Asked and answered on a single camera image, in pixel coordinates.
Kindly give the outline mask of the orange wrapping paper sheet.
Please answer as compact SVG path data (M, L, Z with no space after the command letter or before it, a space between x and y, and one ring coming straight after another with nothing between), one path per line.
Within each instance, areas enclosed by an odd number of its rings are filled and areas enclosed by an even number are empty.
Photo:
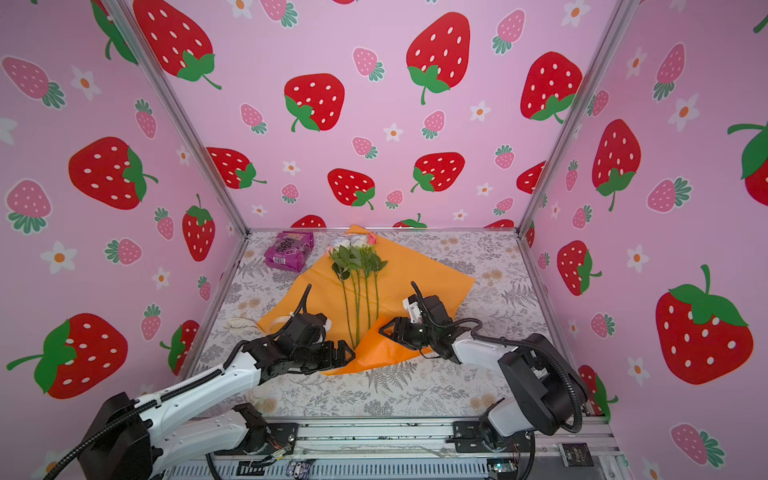
M377 253L382 260L387 261L387 266L378 275L380 316L370 327L367 326L361 275L361 341L358 346L353 347L356 358L343 368L328 371L326 373L328 376L361 373L402 363L419 355L417 351L400 346L378 333L378 329L393 318L407 317L402 301L414 294L412 282L417 284L424 296L438 296L451 317L456 315L458 307L468 296L474 284L474 279L470 276L388 240L380 234L377 237ZM343 293L331 265L329 254L324 252L319 260L297 277L283 299L258 322L288 317L297 307L306 287L311 286L307 310L313 314L322 313L331 321L327 333L329 340L345 340L350 344L345 324ZM346 288L349 296L350 324L355 341L355 300L351 277L346 281ZM372 320L375 314L372 277L369 277L369 291Z

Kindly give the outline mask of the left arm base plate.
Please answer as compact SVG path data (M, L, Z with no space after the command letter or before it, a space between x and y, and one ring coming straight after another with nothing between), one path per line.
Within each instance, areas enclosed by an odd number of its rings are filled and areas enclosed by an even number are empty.
M257 457L291 454L298 437L298 423L268 423L251 429L236 447L215 451L217 456L255 455Z

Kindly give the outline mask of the white fake rose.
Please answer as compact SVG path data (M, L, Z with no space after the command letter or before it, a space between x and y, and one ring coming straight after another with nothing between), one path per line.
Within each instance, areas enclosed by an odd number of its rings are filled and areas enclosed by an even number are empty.
M349 311L349 296L346 288L346 281L350 277L350 270L346 266L345 261L341 258L341 250L343 248L349 248L351 246L351 242L347 236L340 236L333 240L332 244L328 248L328 254L329 258L332 261L331 268L336 275L338 281L340 282L343 298L344 298L344 310L345 310L345 324L347 328L347 333L350 337L350 344L352 347L355 346L354 341L354 335L352 333L351 329L351 316Z

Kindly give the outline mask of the pink fake rose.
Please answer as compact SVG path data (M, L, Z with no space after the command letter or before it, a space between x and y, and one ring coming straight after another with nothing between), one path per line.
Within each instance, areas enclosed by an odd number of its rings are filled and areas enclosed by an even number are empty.
M382 260L377 253L377 244L378 237L375 234L369 233L366 236L366 243L362 247L363 269L365 272L365 277L372 277L374 285L375 314L373 319L369 321L369 325L372 325L372 323L375 322L380 316L378 275L387 266L387 261Z

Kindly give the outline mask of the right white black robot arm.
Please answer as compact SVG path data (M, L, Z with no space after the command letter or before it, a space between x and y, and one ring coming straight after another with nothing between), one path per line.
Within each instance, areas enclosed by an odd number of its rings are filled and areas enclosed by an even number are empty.
M579 433L589 388L554 345L541 334L523 340L482 333L476 318L453 320L436 296L415 294L404 301L406 315L378 328L378 333L409 350L429 348L435 359L482 367L504 379L511 391L479 417L479 439L502 450L518 433L552 436Z

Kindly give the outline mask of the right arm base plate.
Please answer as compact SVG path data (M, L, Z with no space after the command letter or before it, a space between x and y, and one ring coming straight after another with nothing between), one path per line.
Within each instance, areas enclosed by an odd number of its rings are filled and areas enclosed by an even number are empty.
M445 442L459 453L521 453L530 452L534 440L532 431L504 437L488 422L465 420L452 423L452 434Z

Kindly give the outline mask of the white printed ribbon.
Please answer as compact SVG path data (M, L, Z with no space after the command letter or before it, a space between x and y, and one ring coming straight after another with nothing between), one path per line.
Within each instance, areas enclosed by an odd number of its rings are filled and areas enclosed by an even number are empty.
M225 328L228 330L252 330L256 333L267 335L276 333L283 327L286 321L287 317L277 317L262 323L246 317L232 317L226 322Z

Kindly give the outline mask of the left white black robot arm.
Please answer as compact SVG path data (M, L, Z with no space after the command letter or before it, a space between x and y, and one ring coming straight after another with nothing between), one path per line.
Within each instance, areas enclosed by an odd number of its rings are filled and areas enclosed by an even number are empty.
M355 353L348 343L327 339L328 322L322 314L295 313L277 332L239 341L223 363L175 386L135 399L124 393L111 397L47 478L57 478L72 462L88 479L158 479L216 452L274 460L289 445L253 405L242 403L208 419L198 416L281 375L311 375L351 363Z

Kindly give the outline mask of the pale fake flower stem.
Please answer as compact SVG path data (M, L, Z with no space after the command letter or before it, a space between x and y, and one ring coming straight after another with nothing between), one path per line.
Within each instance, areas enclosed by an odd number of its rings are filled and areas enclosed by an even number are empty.
M355 345L358 346L361 341L361 332L360 332L360 309L361 309L361 269L362 269L362 257L360 254L360 250L358 248L358 245L356 244L357 236L347 234L345 236L345 244L344 247L348 250L347 256L346 256L346 265L348 270L350 271L350 276L352 279L352 285L354 290L354 300L355 300Z

